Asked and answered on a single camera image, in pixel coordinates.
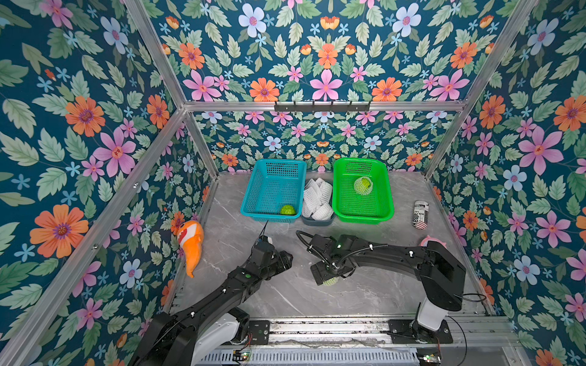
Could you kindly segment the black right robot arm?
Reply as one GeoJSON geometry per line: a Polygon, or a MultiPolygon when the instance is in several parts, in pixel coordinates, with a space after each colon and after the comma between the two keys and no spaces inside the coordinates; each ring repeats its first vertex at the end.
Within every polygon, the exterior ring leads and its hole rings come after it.
{"type": "Polygon", "coordinates": [[[451,312],[459,312],[464,301],[466,269],[437,240],[425,246],[396,246],[370,242],[354,235],[312,235],[298,230],[297,238],[320,261],[311,266],[317,285],[347,278],[361,267],[405,274],[421,282],[425,299],[419,305],[414,329],[437,332],[451,312]]]}

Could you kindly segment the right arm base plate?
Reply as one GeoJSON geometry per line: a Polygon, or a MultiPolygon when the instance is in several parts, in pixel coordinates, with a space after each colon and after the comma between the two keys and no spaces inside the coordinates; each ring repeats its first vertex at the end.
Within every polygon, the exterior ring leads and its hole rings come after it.
{"type": "Polygon", "coordinates": [[[416,320],[391,319],[388,326],[394,344],[453,344],[453,336],[445,320],[437,331],[421,326],[416,320]]]}

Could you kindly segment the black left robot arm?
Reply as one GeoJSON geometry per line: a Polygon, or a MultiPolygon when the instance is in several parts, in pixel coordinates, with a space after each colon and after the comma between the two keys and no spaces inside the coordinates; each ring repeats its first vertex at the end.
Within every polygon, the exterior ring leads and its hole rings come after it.
{"type": "Polygon", "coordinates": [[[224,343],[248,342],[250,315],[238,307],[263,282],[290,270],[293,255],[278,251],[261,233],[244,264],[231,271],[209,295],[176,313],[156,315],[130,365],[196,365],[224,343]]]}

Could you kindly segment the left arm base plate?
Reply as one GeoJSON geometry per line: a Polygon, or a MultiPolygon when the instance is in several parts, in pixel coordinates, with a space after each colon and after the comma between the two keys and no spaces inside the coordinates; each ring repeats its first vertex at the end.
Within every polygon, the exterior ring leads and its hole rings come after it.
{"type": "Polygon", "coordinates": [[[271,323],[268,320],[247,320],[241,323],[229,343],[235,346],[269,344],[271,323]]]}

